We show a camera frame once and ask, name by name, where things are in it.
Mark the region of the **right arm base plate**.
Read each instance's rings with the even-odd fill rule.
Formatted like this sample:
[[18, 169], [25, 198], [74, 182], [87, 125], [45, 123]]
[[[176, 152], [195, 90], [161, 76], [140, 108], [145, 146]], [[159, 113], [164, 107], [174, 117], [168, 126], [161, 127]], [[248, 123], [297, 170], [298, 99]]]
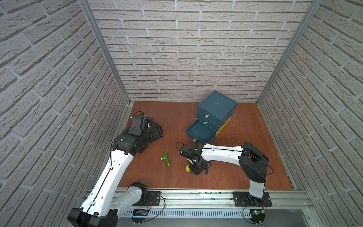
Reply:
[[233, 192], [236, 207], [272, 207], [272, 200], [268, 192], [262, 198], [251, 196], [249, 192]]

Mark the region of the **teal bottom drawer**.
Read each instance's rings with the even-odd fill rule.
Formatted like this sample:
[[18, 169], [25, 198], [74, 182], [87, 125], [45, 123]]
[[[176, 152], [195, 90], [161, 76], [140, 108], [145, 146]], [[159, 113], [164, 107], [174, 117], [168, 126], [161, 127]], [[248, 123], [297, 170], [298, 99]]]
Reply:
[[217, 132], [213, 131], [202, 122], [196, 120], [187, 130], [186, 135], [197, 143], [211, 143], [217, 136]]

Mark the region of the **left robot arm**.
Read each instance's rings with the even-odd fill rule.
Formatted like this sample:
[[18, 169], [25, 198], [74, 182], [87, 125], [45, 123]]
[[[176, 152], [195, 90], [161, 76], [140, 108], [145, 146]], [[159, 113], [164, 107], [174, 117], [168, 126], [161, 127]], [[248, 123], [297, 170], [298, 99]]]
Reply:
[[72, 209], [68, 221], [74, 227], [115, 227], [119, 216], [132, 205], [147, 199], [147, 186], [132, 183], [115, 204], [114, 193], [136, 154], [163, 137], [162, 127], [152, 117], [134, 115], [126, 127], [110, 144], [110, 157], [94, 189], [80, 208]]

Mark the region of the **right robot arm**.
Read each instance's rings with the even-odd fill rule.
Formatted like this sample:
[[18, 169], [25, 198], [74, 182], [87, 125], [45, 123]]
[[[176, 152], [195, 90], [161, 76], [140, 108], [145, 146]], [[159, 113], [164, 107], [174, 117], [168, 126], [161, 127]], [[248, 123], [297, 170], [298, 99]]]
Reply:
[[212, 161], [225, 162], [240, 166], [250, 180], [251, 198], [262, 199], [265, 193], [269, 158], [253, 144], [226, 147], [212, 144], [199, 144], [195, 147], [183, 145], [180, 155], [189, 162], [188, 168], [195, 175], [208, 174]]

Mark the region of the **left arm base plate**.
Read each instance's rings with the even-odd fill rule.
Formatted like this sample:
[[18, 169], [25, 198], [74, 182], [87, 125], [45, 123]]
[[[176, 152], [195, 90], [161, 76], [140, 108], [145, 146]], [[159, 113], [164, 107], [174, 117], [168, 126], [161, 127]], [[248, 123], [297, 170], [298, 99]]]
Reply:
[[131, 206], [159, 206], [161, 199], [160, 191], [136, 191], [131, 194]]

